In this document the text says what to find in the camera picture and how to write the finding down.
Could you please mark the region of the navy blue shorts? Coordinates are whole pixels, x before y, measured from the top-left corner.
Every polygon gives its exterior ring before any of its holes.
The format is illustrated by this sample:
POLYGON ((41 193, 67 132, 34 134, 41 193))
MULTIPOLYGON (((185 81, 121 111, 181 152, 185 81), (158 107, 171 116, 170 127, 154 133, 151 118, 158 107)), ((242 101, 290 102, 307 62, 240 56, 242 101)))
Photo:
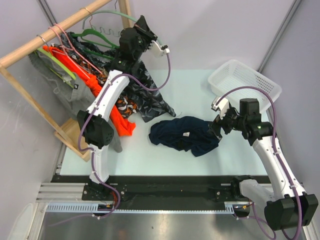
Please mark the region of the navy blue shorts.
POLYGON ((209 133, 209 121, 193 116, 162 120, 150 128, 149 140, 177 151, 190 151, 200 157, 219 146, 219 140, 209 133))

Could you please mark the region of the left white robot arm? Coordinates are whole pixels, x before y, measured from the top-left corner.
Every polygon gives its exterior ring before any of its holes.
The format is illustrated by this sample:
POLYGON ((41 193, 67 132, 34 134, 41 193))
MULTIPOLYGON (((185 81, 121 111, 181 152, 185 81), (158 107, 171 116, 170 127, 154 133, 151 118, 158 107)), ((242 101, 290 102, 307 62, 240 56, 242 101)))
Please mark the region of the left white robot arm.
POLYGON ((77 114, 80 136, 84 138, 87 149, 91 152, 92 172, 89 178, 96 184, 93 194, 100 200, 107 199, 111 193, 111 188, 105 184, 110 172, 107 168, 107 157, 103 156, 103 152, 108 150, 115 134, 108 122, 112 109, 137 72, 142 54, 155 44, 157 38, 143 15, 133 27, 122 30, 119 48, 115 51, 106 83, 87 110, 81 110, 77 114))

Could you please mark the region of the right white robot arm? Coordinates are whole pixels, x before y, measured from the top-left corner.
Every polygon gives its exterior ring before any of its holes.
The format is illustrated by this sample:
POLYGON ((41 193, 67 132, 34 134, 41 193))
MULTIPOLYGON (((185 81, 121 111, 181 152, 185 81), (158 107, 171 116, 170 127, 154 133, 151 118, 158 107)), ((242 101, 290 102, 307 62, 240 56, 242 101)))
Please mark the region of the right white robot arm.
POLYGON ((319 205, 317 197, 308 194, 294 176, 278 138, 273 137, 272 124, 262 121, 258 100, 243 98, 239 103, 240 110, 237 110, 226 98, 216 97, 211 108, 219 114, 210 124, 209 131, 219 140, 222 139, 221 131, 225 134, 232 130, 241 132, 261 159, 273 191, 246 175, 235 178, 230 188, 231 196, 237 201, 252 200, 263 209, 265 220, 274 231, 308 226, 319 205))

